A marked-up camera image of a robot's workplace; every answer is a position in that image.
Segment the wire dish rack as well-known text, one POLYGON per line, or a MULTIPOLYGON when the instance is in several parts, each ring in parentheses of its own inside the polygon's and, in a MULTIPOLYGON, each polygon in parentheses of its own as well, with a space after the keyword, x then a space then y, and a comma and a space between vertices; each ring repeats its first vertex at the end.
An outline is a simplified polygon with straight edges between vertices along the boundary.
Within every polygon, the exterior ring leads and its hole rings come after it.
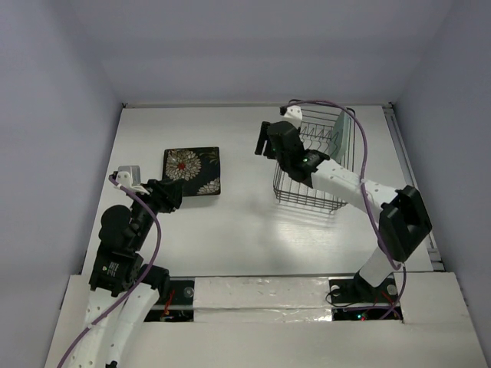
POLYGON ((311 175, 313 169, 322 159, 329 158, 328 145, 331 130, 341 111, 351 117, 351 134, 348 150, 341 164, 344 169, 354 169, 354 144, 355 132, 352 109, 342 110, 337 107, 300 107, 303 120, 299 127, 300 139, 303 143, 305 153, 301 160, 295 164, 297 173, 289 169, 285 172, 286 165, 278 164, 273 179, 273 192, 275 197, 283 205, 291 205, 305 210, 316 210, 319 212, 333 212, 345 205, 346 201, 336 195, 312 186, 311 175))

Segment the pale green plate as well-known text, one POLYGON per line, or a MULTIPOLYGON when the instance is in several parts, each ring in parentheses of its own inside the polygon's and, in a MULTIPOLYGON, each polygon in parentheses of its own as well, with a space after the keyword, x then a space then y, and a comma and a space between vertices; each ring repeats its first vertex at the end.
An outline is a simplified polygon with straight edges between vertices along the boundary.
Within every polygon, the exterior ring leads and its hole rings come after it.
POLYGON ((345 153, 348 150, 348 143, 351 134, 351 117, 341 111, 331 130, 331 137, 328 145, 328 155, 341 164, 345 153))

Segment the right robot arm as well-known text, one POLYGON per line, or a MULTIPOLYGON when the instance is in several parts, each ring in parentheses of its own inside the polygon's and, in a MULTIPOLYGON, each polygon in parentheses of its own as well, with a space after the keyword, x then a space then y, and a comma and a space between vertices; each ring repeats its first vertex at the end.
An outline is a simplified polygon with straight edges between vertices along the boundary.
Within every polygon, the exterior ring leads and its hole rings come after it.
POLYGON ((381 292, 383 282, 403 266, 433 229, 415 187, 383 186, 344 168, 326 153, 306 149, 299 129, 290 122, 262 123, 255 154, 275 160, 291 180, 329 193, 367 214, 377 248, 349 288, 363 301, 381 292))

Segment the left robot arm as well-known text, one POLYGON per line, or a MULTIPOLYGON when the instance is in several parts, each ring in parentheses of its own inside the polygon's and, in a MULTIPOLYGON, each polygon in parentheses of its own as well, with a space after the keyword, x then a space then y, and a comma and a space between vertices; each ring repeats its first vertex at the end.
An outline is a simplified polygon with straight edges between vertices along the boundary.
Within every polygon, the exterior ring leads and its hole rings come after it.
POLYGON ((162 240, 157 216, 181 206, 183 181, 140 183, 129 169, 113 172, 108 179, 133 203, 113 205, 101 217, 83 329, 59 367, 121 367, 151 307, 172 297, 168 270, 154 264, 159 248, 148 262, 140 249, 151 228, 157 230, 157 241, 162 240))

